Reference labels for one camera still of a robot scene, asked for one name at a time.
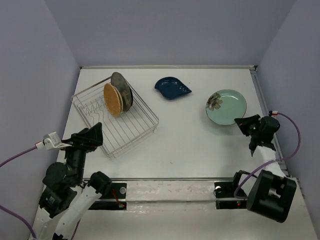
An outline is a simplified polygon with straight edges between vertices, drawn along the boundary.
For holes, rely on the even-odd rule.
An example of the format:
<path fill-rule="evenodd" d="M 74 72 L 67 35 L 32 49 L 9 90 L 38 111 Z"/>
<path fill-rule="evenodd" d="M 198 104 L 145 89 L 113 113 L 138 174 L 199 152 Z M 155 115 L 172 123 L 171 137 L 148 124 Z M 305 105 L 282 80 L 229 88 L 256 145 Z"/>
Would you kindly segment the teal flower plate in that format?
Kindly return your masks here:
<path fill-rule="evenodd" d="M 233 89 L 222 89 L 213 93 L 205 104 L 207 117 L 217 125 L 235 124 L 235 119 L 242 118 L 247 111 L 244 96 Z"/>

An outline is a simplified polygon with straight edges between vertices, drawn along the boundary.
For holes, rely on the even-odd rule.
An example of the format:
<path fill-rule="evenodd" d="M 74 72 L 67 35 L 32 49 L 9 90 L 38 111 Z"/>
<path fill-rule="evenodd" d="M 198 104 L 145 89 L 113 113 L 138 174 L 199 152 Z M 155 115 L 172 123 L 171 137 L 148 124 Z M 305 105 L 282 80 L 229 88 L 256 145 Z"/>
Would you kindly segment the grey reindeer plate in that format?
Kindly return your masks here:
<path fill-rule="evenodd" d="M 123 111 L 128 112 L 133 105 L 133 94 L 127 80 L 119 72 L 113 72 L 110 82 L 120 93 Z"/>

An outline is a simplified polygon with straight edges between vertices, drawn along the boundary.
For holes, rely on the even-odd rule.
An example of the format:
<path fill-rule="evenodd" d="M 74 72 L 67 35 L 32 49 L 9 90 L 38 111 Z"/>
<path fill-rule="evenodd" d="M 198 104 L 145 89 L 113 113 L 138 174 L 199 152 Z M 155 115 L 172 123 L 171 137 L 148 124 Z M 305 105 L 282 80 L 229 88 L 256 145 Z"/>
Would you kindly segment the orange woven round plate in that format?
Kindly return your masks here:
<path fill-rule="evenodd" d="M 107 83 L 103 88 L 103 97 L 106 107 L 110 114 L 114 117 L 120 115 L 120 101 L 114 86 L 111 83 Z"/>

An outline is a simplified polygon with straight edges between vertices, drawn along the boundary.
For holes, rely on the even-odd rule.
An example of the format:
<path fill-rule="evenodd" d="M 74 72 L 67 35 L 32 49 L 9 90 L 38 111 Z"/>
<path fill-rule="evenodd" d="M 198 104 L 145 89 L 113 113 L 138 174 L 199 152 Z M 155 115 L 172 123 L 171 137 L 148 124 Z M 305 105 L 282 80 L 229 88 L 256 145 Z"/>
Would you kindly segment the cream plate with black spot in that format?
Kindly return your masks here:
<path fill-rule="evenodd" d="M 123 99 L 122 99 L 122 96 L 121 96 L 119 90 L 118 90 L 116 87 L 114 87 L 114 89 L 116 90 L 117 96 L 118 96 L 118 99 L 119 99 L 119 103 L 120 103 L 120 114 L 121 114 L 121 113 L 123 112 L 123 108 L 124 108 Z"/>

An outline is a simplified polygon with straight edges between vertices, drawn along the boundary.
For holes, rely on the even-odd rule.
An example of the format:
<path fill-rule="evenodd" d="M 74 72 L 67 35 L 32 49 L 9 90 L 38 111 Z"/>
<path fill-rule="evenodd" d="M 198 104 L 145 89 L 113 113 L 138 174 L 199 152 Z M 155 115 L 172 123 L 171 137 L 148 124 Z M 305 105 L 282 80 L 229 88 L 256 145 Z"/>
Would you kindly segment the dark blue leaf plate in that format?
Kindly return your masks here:
<path fill-rule="evenodd" d="M 154 89 L 159 91 L 167 100 L 175 100 L 192 93 L 192 90 L 184 83 L 172 76 L 163 77 L 158 80 L 154 85 Z"/>

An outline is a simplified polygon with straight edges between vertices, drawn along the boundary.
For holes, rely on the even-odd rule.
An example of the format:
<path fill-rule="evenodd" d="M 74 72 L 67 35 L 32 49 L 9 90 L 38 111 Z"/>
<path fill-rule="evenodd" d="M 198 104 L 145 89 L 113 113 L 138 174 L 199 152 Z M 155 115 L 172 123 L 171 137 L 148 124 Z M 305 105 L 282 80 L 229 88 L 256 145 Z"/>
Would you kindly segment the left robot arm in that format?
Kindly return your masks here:
<path fill-rule="evenodd" d="M 52 163 L 45 172 L 44 190 L 38 202 L 40 217 L 34 221 L 31 240 L 69 240 L 93 203 L 110 194 L 112 179 L 101 171 L 93 173 L 83 184 L 86 156 L 102 145 L 101 122 L 65 140 L 52 132 L 36 143 L 37 149 L 64 151 L 66 161 Z"/>

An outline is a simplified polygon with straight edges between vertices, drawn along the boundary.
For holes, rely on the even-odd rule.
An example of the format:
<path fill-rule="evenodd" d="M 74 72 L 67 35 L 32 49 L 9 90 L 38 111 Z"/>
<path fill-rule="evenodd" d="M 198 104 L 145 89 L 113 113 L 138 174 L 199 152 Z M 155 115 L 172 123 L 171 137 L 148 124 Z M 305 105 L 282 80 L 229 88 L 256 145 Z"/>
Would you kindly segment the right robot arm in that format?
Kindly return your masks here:
<path fill-rule="evenodd" d="M 276 159 L 276 149 L 272 143 L 274 134 L 279 130 L 280 123 L 275 116 L 287 118 L 296 128 L 298 144 L 295 151 L 288 157 Z M 291 159 L 298 152 L 301 144 L 301 134 L 298 126 L 287 115 L 270 111 L 268 116 L 260 117 L 256 114 L 251 117 L 235 118 L 235 123 L 243 135 L 250 137 L 249 149 L 251 155 L 260 153 L 261 156 L 271 159 L 250 172 L 245 179 L 237 179 L 230 183 L 230 190 L 237 199 L 246 200 L 246 209 L 264 216 L 278 223 L 286 221 L 297 184 L 294 180 L 264 170 L 266 166 Z M 249 189 L 247 180 L 259 172 L 248 196 L 242 196 Z"/>

